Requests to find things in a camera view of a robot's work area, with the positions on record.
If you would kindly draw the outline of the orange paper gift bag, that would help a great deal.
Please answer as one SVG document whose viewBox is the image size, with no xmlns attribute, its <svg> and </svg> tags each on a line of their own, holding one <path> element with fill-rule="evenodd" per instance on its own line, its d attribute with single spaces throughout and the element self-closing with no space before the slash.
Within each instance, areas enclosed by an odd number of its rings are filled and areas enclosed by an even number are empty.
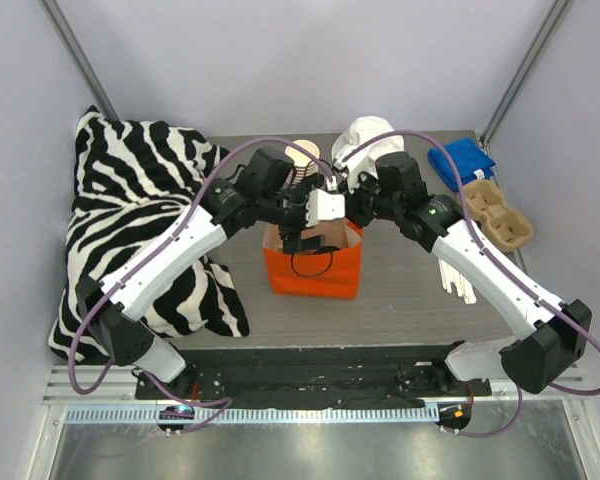
<svg viewBox="0 0 600 480">
<path fill-rule="evenodd" d="M 269 283 L 279 295 L 353 300 L 360 285 L 364 230 L 349 220 L 323 222 L 303 235 L 326 245 L 296 255 L 282 252 L 279 228 L 265 227 L 263 254 Z"/>
</svg>

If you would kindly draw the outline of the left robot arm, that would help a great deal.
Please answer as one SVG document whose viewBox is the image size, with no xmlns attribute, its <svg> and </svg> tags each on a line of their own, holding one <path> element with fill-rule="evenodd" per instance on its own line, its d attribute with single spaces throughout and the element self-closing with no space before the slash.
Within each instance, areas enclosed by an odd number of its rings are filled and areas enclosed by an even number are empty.
<svg viewBox="0 0 600 480">
<path fill-rule="evenodd" d="M 247 164 L 228 178 L 212 171 L 192 203 L 138 256 L 100 279 L 85 275 L 76 286 L 78 331 L 90 332 L 111 364 L 143 370 L 173 399 L 191 391 L 193 375 L 182 354 L 144 324 L 148 308 L 194 262 L 258 221 L 277 224 L 298 241 L 316 225 L 326 194 L 321 187 L 334 178 L 329 164 L 309 154 L 321 174 L 293 187 L 287 181 L 297 170 L 291 157 L 259 140 L 253 144 Z"/>
</svg>

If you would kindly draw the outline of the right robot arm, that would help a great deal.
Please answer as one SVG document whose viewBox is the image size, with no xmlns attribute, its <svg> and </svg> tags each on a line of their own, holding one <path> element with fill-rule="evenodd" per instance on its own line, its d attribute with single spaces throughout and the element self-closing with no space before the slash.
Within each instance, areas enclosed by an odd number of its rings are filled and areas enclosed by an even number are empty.
<svg viewBox="0 0 600 480">
<path fill-rule="evenodd" d="M 533 281 L 466 220 L 449 196 L 432 195 L 418 162 L 404 151 L 368 157 L 347 153 L 334 163 L 343 178 L 346 212 L 365 227 L 394 223 L 440 263 L 475 287 L 505 320 L 501 340 L 461 342 L 431 371 L 437 391 L 452 395 L 468 380 L 507 378 L 531 394 L 554 386 L 582 356 L 592 313 L 580 300 L 563 302 Z"/>
</svg>

